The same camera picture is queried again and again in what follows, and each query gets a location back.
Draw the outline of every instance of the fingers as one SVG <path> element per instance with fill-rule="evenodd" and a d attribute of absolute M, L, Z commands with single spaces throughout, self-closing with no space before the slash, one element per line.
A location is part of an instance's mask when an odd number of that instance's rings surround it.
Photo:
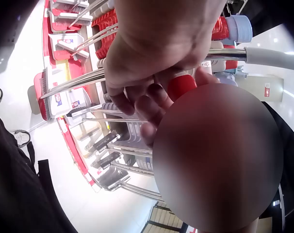
<path fill-rule="evenodd" d="M 195 81 L 197 86 L 202 86 L 209 83 L 220 83 L 215 76 L 204 72 L 200 67 L 198 67 L 195 72 Z"/>
<path fill-rule="evenodd" d="M 140 127 L 140 135 L 142 136 L 144 143 L 151 148 L 154 144 L 156 133 L 157 129 L 149 122 L 144 123 Z"/>
<path fill-rule="evenodd" d="M 127 115 L 133 115 L 134 114 L 134 107 L 130 103 L 130 101 L 127 99 L 126 95 L 124 94 L 123 90 L 124 88 L 111 88 L 108 85 L 106 85 L 107 93 L 110 96 L 110 99 L 116 107 L 123 113 Z"/>
<path fill-rule="evenodd" d="M 159 84 L 151 84 L 147 89 L 147 95 L 165 111 L 173 104 L 173 101 Z"/>
<path fill-rule="evenodd" d="M 135 108 L 137 112 L 144 117 L 147 121 L 152 123 L 155 127 L 159 126 L 160 121 L 163 118 L 164 111 L 146 95 L 141 96 L 135 102 Z"/>
<path fill-rule="evenodd" d="M 146 94 L 146 90 L 149 85 L 151 85 L 154 82 L 154 79 L 152 77 L 144 79 L 140 81 L 139 85 L 135 86 L 128 86 L 126 87 L 127 92 L 127 98 L 130 101 L 130 103 L 134 106 L 135 101 L 141 97 L 142 95 Z"/>

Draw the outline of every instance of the metal rod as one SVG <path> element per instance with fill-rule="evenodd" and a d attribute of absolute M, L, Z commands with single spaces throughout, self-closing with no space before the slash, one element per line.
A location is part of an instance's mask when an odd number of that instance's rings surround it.
<path fill-rule="evenodd" d="M 135 190 L 138 190 L 138 191 L 141 191 L 141 192 L 145 192 L 145 193 L 148 193 L 150 195 L 155 195 L 155 196 L 158 196 L 158 197 L 161 197 L 161 194 L 160 193 L 157 193 L 157 192 L 154 192 L 154 191 L 151 191 L 151 190 L 148 190 L 148 189 L 143 189 L 143 188 L 140 188 L 140 187 L 137 187 L 135 185 L 131 185 L 129 183 L 123 183 L 123 186 L 126 186 L 130 189 L 135 189 Z"/>
<path fill-rule="evenodd" d="M 239 10 L 239 12 L 237 13 L 237 15 L 241 14 L 241 12 L 243 11 L 243 9 L 244 9 L 247 2 L 248 2 L 248 0 L 244 0 L 244 3 L 242 5 L 241 9 Z"/>
<path fill-rule="evenodd" d="M 150 194 L 142 193 L 142 192 L 130 189 L 130 188 L 125 187 L 125 186 L 122 186 L 122 188 L 125 189 L 125 190 L 128 190 L 128 191 L 130 191 L 132 193 L 138 194 L 138 195 L 140 195 L 142 197 L 146 197 L 146 198 L 149 198 L 149 199 L 152 199 L 152 200 L 155 200 L 155 201 L 160 201 L 160 202 L 165 203 L 164 200 L 162 198 L 158 197 L 158 196 L 153 196 L 153 195 L 150 195 Z"/>
<path fill-rule="evenodd" d="M 114 152 L 125 153 L 125 154 L 137 155 L 137 156 L 142 156 L 142 157 L 147 157 L 147 158 L 152 158 L 151 154 L 135 153 L 135 152 L 132 152 L 132 151 L 124 151 L 124 150 L 118 150 L 118 149 L 112 149 L 112 148 L 107 148 L 107 150 L 114 151 Z"/>
<path fill-rule="evenodd" d="M 82 0 L 77 0 L 76 4 L 69 10 L 70 12 L 72 12 L 72 10 L 79 5 L 79 3 L 81 3 Z"/>
<path fill-rule="evenodd" d="M 152 150 L 139 149 L 139 148 L 134 148 L 134 147 L 130 147 L 130 146 L 121 146 L 121 145 L 115 145 L 115 144 L 111 144 L 111 143 L 108 143 L 107 146 L 110 149 L 113 149 L 114 147 L 118 147 L 118 148 L 125 149 L 125 150 L 134 150 L 134 151 L 137 151 L 137 152 L 151 153 L 152 154 Z"/>
<path fill-rule="evenodd" d="M 226 3 L 226 5 L 227 5 L 227 10 L 228 10 L 229 14 L 231 15 L 231 11 L 230 11 L 228 3 Z"/>
<path fill-rule="evenodd" d="M 138 167 L 128 166 L 128 165 L 120 164 L 120 163 L 117 163 L 117 162 L 114 162 L 114 161 L 111 162 L 111 166 L 114 166 L 116 168 L 119 168 L 119 169 L 122 169 L 122 170 L 125 170 L 125 171 L 134 172 L 136 174 L 155 177 L 154 173 L 152 171 L 148 171 L 148 170 L 141 169 L 141 168 L 138 168 Z"/>
<path fill-rule="evenodd" d="M 121 113 L 119 110 L 110 110 L 110 109 L 88 109 L 89 112 L 103 112 L 103 113 Z"/>
<path fill-rule="evenodd" d="M 116 33 L 117 31 L 118 31 L 118 28 L 115 29 L 115 30 L 109 31 L 109 32 L 105 33 L 104 35 L 101 35 L 101 36 L 98 37 L 97 39 L 94 39 L 92 42 L 90 42 L 90 43 L 88 43 L 88 44 L 86 44 L 86 45 L 80 47 L 79 49 L 77 49 L 74 53 L 71 54 L 71 56 L 74 56 L 75 54 L 79 53 L 81 50 L 83 50 L 83 49 L 89 47 L 90 45 L 92 45 L 92 44 L 94 44 L 94 43 L 100 41 L 101 39 L 105 38 L 106 36 L 109 36 L 109 35 L 111 35 L 111 34 Z"/>
<path fill-rule="evenodd" d="M 111 188 L 115 187 L 116 185 L 120 185 L 120 184 L 122 184 L 123 182 L 127 182 L 128 180 L 130 180 L 130 178 L 131 178 L 131 177 L 130 177 L 130 175 L 128 174 L 128 175 L 122 177 L 120 180 L 117 180 L 116 182 L 112 183 L 112 184 L 109 185 L 107 188 L 108 188 L 108 189 L 111 189 Z"/>
<path fill-rule="evenodd" d="M 212 49 L 209 50 L 206 59 L 246 61 L 247 54 L 245 49 Z"/>
<path fill-rule="evenodd" d="M 40 98 L 43 99 L 63 91 L 68 91 L 73 88 L 81 87 L 81 86 L 87 85 L 86 83 L 92 84 L 92 83 L 101 82 L 101 81 L 105 81 L 104 68 L 100 68 L 96 71 L 91 71 L 80 77 L 77 77 L 75 79 L 59 84 L 57 87 L 51 89 L 48 93 L 42 95 Z"/>
<path fill-rule="evenodd" d="M 94 36 L 91 36 L 89 39 L 85 40 L 84 42 L 82 42 L 81 44 L 77 45 L 76 49 L 78 49 L 80 46 L 84 45 L 85 43 L 89 42 L 90 40 L 95 39 L 96 37 L 100 36 L 101 34 L 103 34 L 104 32 L 107 32 L 115 27 L 118 26 L 118 23 L 111 25 L 107 28 L 105 28 L 104 30 L 101 30 L 100 32 L 96 33 Z"/>
<path fill-rule="evenodd" d="M 139 119 L 130 119 L 130 118 L 83 118 L 82 121 L 110 121 L 110 122 L 142 122 L 146 123 L 147 121 L 140 121 Z"/>
<path fill-rule="evenodd" d="M 245 50 L 238 49 L 211 49 L 208 52 L 206 59 L 211 60 L 236 60 L 236 61 L 246 61 L 247 54 Z M 89 72 L 85 75 L 82 75 L 76 79 L 69 80 L 58 85 L 55 88 L 52 88 L 48 93 L 42 95 L 40 98 L 46 98 L 57 93 L 74 89 L 77 87 L 82 87 L 89 85 L 95 82 L 105 81 L 104 68 L 100 68 L 96 71 Z"/>
<path fill-rule="evenodd" d="M 280 207 L 282 212 L 282 230 L 284 230 L 285 229 L 285 205 L 284 205 L 284 198 L 283 198 L 281 184 L 279 184 L 279 193 L 280 193 Z"/>
<path fill-rule="evenodd" d="M 97 7 L 99 4 L 103 3 L 106 0 L 98 0 L 91 3 L 87 8 L 81 11 L 77 18 L 68 26 L 68 28 L 72 27 L 82 16 L 84 16 L 88 11 L 92 10 L 94 7 Z"/>

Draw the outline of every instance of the product label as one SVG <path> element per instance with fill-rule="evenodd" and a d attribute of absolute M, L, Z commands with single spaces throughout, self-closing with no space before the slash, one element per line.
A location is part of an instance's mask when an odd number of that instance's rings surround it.
<path fill-rule="evenodd" d="M 62 105 L 62 100 L 61 100 L 61 96 L 59 93 L 54 95 L 55 98 L 55 102 L 57 103 L 57 106 Z"/>
<path fill-rule="evenodd" d="M 64 41 L 67 44 L 74 43 L 74 40 L 73 39 L 61 39 L 61 40 L 57 40 L 57 42 L 59 42 L 59 41 Z"/>
<path fill-rule="evenodd" d="M 79 105 L 80 105 L 80 102 L 78 100 L 78 101 L 72 103 L 72 108 L 78 107 Z"/>
<path fill-rule="evenodd" d="M 269 97 L 270 96 L 270 83 L 266 83 L 264 87 L 264 96 Z"/>

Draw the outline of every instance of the scrub brush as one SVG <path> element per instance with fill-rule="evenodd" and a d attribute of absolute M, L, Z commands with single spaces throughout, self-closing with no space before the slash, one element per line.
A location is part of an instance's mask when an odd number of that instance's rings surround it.
<path fill-rule="evenodd" d="M 45 78 L 41 78 L 39 80 L 40 82 L 40 87 L 41 87 L 41 95 L 47 93 L 47 81 Z M 48 104 L 48 97 L 43 99 L 44 105 L 45 105 L 45 110 L 46 110 L 46 118 L 47 121 L 51 119 L 50 112 L 49 112 L 49 104 Z"/>
<path fill-rule="evenodd" d="M 59 14 L 59 16 L 55 17 L 55 22 L 58 23 L 71 23 L 73 20 L 77 19 L 78 14 L 76 13 L 66 13 L 62 12 Z M 89 26 L 92 23 L 93 16 L 91 15 L 83 15 L 77 22 L 75 22 L 75 25 L 87 25 Z"/>
<path fill-rule="evenodd" d="M 53 7 L 55 6 L 55 8 L 60 10 L 80 13 L 89 6 L 88 2 L 82 0 L 78 0 L 75 5 L 73 5 L 73 3 L 74 1 L 71 3 L 70 1 L 54 1 L 55 5 L 53 5 Z"/>
<path fill-rule="evenodd" d="M 55 45 L 55 48 L 56 49 L 62 49 L 62 50 L 65 50 L 65 51 L 68 51 L 70 54 L 72 54 L 73 52 L 75 52 L 75 47 L 73 44 L 71 43 L 66 43 L 62 40 L 60 40 L 56 45 Z M 89 53 L 84 51 L 84 50 L 81 50 L 79 51 L 77 54 L 73 55 L 73 58 L 75 61 L 78 61 L 79 59 L 80 60 L 84 60 L 86 58 L 89 57 Z"/>

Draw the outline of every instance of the light blue lid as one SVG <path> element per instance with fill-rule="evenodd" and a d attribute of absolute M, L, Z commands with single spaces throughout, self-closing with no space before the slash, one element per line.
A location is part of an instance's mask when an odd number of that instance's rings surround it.
<path fill-rule="evenodd" d="M 226 17 L 229 29 L 229 39 L 237 43 L 249 43 L 252 41 L 253 29 L 245 15 L 231 15 Z"/>

